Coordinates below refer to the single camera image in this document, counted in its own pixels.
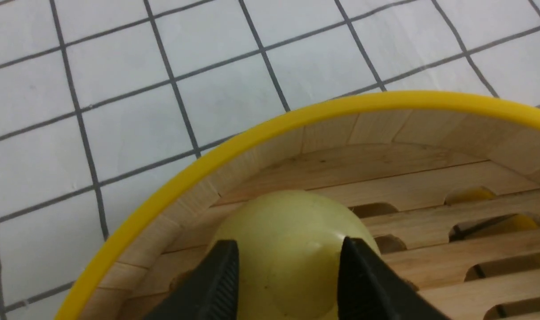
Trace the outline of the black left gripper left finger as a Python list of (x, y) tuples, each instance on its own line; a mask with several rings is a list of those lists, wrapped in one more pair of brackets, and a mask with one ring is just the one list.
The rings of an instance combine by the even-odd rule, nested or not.
[(219, 240), (201, 263), (145, 320), (235, 320), (239, 306), (239, 247)]

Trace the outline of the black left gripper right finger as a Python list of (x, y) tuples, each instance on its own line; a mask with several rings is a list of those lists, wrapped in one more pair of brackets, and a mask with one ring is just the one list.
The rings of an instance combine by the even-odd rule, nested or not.
[(360, 238), (343, 240), (337, 277), (340, 320), (448, 320)]

